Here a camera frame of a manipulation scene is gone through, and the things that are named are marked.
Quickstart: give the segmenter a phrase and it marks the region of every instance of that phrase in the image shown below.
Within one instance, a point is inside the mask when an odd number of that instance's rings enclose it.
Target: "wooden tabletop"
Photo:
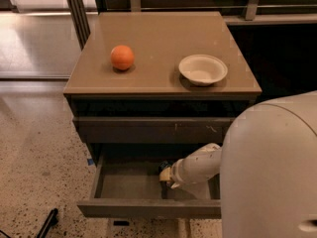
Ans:
[[[134,65],[119,72],[111,50],[130,46]],[[222,60],[228,74],[207,87],[180,75],[179,62],[190,55]],[[262,92],[226,23],[218,12],[104,13],[64,89],[64,94],[251,95]]]

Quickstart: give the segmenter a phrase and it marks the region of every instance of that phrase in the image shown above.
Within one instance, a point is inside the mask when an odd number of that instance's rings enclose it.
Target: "orange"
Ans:
[[[111,63],[120,70],[126,70],[135,61],[135,56],[130,47],[125,45],[116,46],[111,51]]]

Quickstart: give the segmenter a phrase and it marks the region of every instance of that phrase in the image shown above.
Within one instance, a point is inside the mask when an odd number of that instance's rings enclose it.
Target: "table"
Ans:
[[[134,65],[124,72],[110,63],[117,45],[128,45],[135,54]],[[228,67],[225,79],[208,87],[192,85],[179,73],[178,64],[195,54],[222,60]],[[141,175],[133,182],[152,185],[158,175],[153,163],[183,158],[203,144],[221,144],[235,117],[261,92],[218,12],[99,15],[64,90],[77,132],[98,164],[91,198],[80,202],[79,208],[94,217],[113,212],[134,216],[135,211],[126,210],[132,205],[141,207],[147,217],[218,216],[219,201],[197,199],[187,207],[142,189],[127,198],[119,194],[118,199],[105,187],[117,191],[114,186],[131,178],[124,171],[132,167],[143,169],[136,168],[137,174],[153,176],[144,180]],[[142,166],[148,161],[150,165]],[[119,169],[118,163],[124,167],[122,173],[105,175]],[[120,178],[110,184],[113,179],[105,176],[114,173]]]

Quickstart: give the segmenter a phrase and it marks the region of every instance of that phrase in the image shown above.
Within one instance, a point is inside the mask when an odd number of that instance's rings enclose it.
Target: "bowl rim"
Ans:
[[[218,77],[218,78],[215,78],[215,79],[212,79],[212,80],[208,80],[208,79],[203,79],[203,80],[197,80],[196,78],[191,78],[190,76],[186,75],[185,74],[185,71],[184,68],[183,68],[183,64],[187,61],[187,60],[190,60],[190,59],[193,59],[193,58],[208,58],[210,60],[215,60],[217,61],[221,67],[223,68],[223,74]],[[211,84],[211,83],[215,83],[215,82],[218,82],[218,81],[221,81],[222,79],[224,79],[226,77],[226,75],[228,74],[228,68],[227,66],[225,65],[225,63],[223,61],[221,61],[220,59],[218,58],[215,58],[213,56],[210,56],[210,55],[202,55],[202,54],[199,54],[199,55],[190,55],[190,56],[187,56],[185,58],[183,58],[179,64],[178,64],[178,69],[179,69],[179,72],[184,76],[186,77],[188,80],[192,81],[192,82],[197,82],[197,83],[204,83],[204,84]]]

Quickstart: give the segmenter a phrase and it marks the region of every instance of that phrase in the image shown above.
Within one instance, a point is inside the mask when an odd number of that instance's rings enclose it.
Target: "open drawer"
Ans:
[[[116,157],[103,153],[90,198],[79,201],[78,207],[86,217],[220,218],[217,178],[184,190],[159,182],[160,162],[179,158],[147,151]]]

